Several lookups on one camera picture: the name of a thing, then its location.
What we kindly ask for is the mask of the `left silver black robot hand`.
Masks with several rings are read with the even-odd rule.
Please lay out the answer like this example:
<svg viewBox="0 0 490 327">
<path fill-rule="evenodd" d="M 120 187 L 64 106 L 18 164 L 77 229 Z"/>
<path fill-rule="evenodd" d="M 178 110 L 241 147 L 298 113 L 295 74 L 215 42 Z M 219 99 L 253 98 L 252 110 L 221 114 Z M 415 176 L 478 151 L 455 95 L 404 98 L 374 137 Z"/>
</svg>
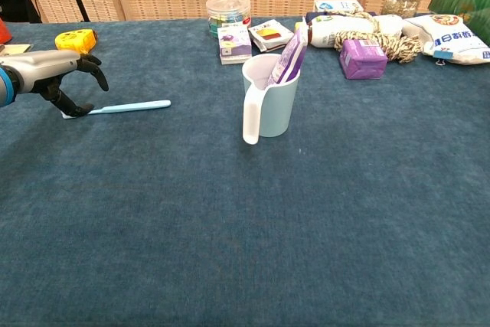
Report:
<svg viewBox="0 0 490 327">
<path fill-rule="evenodd" d="M 75 70 L 89 73 L 100 88 L 107 91 L 109 86 L 100 65 L 97 57 L 71 50 L 32 51 L 0 57 L 0 66 L 12 69 L 18 76 L 17 95 L 37 93 L 66 113 L 78 105 L 60 89 L 62 78 Z"/>
</svg>

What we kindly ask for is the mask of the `light blue toothbrush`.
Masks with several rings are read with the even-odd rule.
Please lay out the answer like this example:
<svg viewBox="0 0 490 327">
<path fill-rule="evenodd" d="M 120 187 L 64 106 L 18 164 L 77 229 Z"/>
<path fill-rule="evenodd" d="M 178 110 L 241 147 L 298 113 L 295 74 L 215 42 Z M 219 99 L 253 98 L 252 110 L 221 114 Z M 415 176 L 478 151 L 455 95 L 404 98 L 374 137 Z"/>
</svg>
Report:
<svg viewBox="0 0 490 327">
<path fill-rule="evenodd" d="M 62 117 L 64 119 L 74 119 L 86 115 L 95 114 L 111 114 L 111 113 L 126 113 L 132 111 L 141 110 L 156 110 L 163 109 L 171 106 L 170 100 L 156 100 L 141 103 L 127 103 L 113 106 L 105 106 L 100 109 L 94 109 L 91 104 L 86 106 L 76 106 L 74 109 L 68 110 L 68 113 L 62 111 Z"/>
</svg>

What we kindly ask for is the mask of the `purple white toothpaste tube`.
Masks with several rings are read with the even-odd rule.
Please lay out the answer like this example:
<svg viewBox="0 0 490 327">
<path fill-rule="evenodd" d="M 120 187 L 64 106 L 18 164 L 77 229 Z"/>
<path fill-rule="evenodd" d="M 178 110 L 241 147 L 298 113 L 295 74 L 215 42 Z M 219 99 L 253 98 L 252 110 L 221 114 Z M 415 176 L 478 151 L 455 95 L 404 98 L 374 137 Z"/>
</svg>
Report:
<svg viewBox="0 0 490 327">
<path fill-rule="evenodd" d="M 294 79 L 302 66 L 308 45 L 308 27 L 301 26 L 281 53 L 267 81 L 267 86 Z"/>
</svg>

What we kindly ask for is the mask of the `razor on yellow card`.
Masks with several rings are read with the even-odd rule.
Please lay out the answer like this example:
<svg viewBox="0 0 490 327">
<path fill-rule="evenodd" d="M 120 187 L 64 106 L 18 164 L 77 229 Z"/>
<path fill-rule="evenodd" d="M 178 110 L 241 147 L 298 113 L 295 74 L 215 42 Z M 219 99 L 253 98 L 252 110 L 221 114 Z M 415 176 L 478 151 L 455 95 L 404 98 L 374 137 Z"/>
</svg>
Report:
<svg viewBox="0 0 490 327">
<path fill-rule="evenodd" d="M 0 56 L 22 54 L 32 49 L 32 44 L 0 44 Z"/>
</svg>

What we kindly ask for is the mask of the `yellow tape measure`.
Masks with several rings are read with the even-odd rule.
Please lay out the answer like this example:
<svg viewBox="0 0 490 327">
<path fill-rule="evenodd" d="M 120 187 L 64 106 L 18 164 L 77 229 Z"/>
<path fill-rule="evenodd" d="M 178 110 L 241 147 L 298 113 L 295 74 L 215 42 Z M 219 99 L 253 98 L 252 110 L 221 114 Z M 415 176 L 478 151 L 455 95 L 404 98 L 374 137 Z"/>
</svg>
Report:
<svg viewBox="0 0 490 327">
<path fill-rule="evenodd" d="M 54 44 L 58 50 L 88 54 L 95 48 L 97 41 L 97 33 L 93 29 L 84 28 L 59 34 L 54 39 Z"/>
</svg>

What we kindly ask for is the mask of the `small white purple carton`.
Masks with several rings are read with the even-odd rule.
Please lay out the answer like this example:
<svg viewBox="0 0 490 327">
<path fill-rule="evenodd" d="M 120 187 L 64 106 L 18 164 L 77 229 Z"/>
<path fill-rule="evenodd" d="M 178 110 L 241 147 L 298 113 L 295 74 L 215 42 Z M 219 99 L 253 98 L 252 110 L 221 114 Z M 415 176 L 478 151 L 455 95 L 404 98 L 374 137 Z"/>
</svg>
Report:
<svg viewBox="0 0 490 327">
<path fill-rule="evenodd" d="M 218 28 L 217 36 L 222 65 L 242 64 L 252 57 L 252 45 L 246 26 L 229 25 Z"/>
</svg>

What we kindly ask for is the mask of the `clear round jar of clips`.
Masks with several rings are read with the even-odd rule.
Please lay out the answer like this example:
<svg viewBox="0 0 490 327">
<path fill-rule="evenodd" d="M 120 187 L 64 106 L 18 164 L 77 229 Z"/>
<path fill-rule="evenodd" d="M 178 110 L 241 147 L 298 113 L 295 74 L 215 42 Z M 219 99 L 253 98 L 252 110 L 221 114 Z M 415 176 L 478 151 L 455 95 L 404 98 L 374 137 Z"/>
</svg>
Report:
<svg viewBox="0 0 490 327">
<path fill-rule="evenodd" d="M 207 0 L 206 9 L 210 33 L 217 37 L 217 30 L 226 25 L 251 25 L 250 0 Z"/>
</svg>

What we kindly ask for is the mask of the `white red snack packet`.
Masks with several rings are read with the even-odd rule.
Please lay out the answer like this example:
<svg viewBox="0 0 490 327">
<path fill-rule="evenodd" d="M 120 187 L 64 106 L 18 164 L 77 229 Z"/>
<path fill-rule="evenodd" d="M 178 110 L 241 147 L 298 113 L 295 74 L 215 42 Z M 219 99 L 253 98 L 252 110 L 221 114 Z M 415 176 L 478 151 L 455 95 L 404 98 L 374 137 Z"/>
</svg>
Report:
<svg viewBox="0 0 490 327">
<path fill-rule="evenodd" d="M 275 19 L 249 28 L 249 33 L 253 43 L 262 53 L 285 47 L 294 35 Z"/>
</svg>

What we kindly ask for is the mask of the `blue table cloth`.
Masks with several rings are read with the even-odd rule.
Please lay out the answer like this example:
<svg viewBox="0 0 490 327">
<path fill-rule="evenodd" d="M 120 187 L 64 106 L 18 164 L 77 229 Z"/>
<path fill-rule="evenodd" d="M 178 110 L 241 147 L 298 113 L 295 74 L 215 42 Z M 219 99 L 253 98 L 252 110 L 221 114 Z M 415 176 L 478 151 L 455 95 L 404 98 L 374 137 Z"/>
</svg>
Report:
<svg viewBox="0 0 490 327">
<path fill-rule="evenodd" d="M 490 327 L 490 66 L 305 56 L 247 145 L 202 19 L 94 24 L 109 82 L 0 108 L 0 327 Z"/>
</svg>

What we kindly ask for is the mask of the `dark blue flat box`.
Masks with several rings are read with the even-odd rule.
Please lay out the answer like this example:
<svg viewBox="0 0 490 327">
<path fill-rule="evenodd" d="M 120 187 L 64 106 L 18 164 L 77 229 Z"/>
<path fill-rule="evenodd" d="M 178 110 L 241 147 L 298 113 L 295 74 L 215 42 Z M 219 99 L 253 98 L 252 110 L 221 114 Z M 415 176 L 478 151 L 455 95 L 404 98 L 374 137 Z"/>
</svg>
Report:
<svg viewBox="0 0 490 327">
<path fill-rule="evenodd" d="M 339 15 L 339 13 L 338 12 L 332 12 L 332 11 L 320 11 L 320 12 L 311 11 L 311 12 L 306 13 L 305 21 L 307 23 L 311 23 L 314 18 L 321 16 L 321 15 L 331 16 L 331 15 Z"/>
</svg>

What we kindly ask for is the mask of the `yellow capped white label bottle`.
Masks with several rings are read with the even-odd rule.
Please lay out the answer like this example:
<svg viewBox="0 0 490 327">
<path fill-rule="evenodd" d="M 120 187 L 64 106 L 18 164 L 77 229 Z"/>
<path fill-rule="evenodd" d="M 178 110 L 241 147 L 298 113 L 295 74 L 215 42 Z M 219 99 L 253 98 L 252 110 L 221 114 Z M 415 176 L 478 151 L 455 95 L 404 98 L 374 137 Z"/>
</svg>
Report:
<svg viewBox="0 0 490 327">
<path fill-rule="evenodd" d="M 311 23 L 307 23 L 305 19 L 296 22 L 294 31 L 301 26 L 308 27 L 308 44 L 320 48 L 334 48 L 341 36 L 359 40 L 367 40 L 373 36 L 399 38 L 402 34 L 403 19 L 398 15 L 377 15 L 372 18 L 321 15 Z"/>
</svg>

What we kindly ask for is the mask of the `white blue milk carton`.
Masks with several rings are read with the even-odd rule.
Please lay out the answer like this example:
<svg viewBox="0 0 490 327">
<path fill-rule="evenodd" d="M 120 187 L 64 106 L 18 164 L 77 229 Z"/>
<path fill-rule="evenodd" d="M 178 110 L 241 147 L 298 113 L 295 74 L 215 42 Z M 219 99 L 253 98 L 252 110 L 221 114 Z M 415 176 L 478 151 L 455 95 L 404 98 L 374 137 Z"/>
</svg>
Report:
<svg viewBox="0 0 490 327">
<path fill-rule="evenodd" d="M 358 0 L 315 0 L 313 2 L 313 11 L 315 12 L 357 12 L 363 11 L 364 8 Z"/>
</svg>

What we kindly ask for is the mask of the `purple wrapped box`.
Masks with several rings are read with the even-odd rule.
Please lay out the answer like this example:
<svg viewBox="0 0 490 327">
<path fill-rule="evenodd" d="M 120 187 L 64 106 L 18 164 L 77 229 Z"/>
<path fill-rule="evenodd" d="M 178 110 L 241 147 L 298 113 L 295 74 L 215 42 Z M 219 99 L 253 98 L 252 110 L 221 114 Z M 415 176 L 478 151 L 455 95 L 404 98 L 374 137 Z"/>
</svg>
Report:
<svg viewBox="0 0 490 327">
<path fill-rule="evenodd" d="M 339 60 L 349 80 L 380 79 L 388 62 L 381 46 L 371 40 L 345 40 Z"/>
</svg>

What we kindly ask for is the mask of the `white bag blue print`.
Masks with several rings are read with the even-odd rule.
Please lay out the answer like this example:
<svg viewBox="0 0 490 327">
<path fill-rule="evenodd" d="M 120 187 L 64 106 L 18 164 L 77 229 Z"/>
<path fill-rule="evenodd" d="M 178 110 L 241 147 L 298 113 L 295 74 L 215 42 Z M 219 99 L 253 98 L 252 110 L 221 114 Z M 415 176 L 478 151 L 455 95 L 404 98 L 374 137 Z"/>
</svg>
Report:
<svg viewBox="0 0 490 327">
<path fill-rule="evenodd" d="M 490 63 L 490 47 L 456 15 L 421 15 L 403 20 L 402 32 L 418 37 L 421 52 L 454 64 Z"/>
</svg>

